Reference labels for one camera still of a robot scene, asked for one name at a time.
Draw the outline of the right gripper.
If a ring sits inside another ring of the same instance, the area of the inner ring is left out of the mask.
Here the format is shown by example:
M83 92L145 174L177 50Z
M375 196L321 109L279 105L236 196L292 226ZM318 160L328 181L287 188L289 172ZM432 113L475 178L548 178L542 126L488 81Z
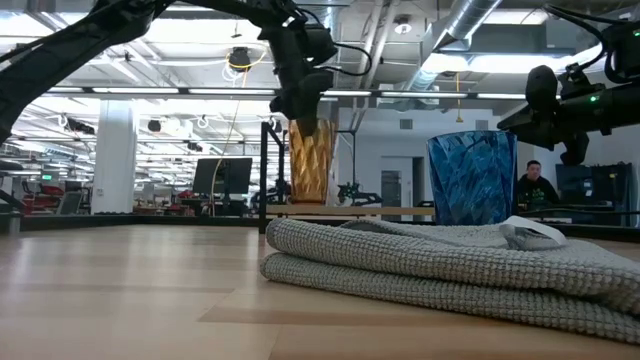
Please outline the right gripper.
M588 134L639 123L639 83L606 88L582 78L570 86L566 96L557 98L558 79L553 70L538 66L529 72L525 98L529 106L497 124L501 131L516 135L520 142L547 150L562 143L564 165L580 165L589 145Z

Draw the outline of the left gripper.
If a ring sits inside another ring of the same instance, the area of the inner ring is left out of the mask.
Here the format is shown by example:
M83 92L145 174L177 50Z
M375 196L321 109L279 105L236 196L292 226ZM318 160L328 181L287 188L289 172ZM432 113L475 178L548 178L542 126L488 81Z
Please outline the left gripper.
M333 73L321 65L334 56L330 29L322 23L307 23L307 14L303 9L286 26L263 27L259 35L269 43L274 74L280 83L270 101L270 111L282 113L289 120L298 118L303 137L312 136L317 129L318 103L333 85Z

